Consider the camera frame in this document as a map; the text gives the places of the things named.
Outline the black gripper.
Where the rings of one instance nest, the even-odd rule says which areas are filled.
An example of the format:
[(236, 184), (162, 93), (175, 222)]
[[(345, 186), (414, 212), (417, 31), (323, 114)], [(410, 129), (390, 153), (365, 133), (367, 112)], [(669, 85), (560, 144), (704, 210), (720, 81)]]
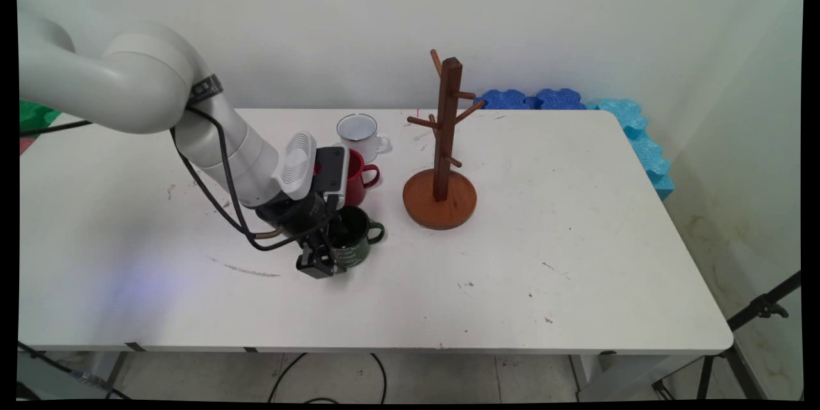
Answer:
[(345, 273), (347, 267), (341, 261), (339, 251), (349, 232), (343, 224), (330, 224), (336, 218), (338, 206), (337, 194), (325, 198), (320, 193), (309, 193), (295, 200), (280, 193), (255, 208), (255, 214), (284, 235), (285, 239), (272, 245), (255, 247), (274, 250), (295, 242), (301, 247), (295, 268), (304, 275), (324, 279)]

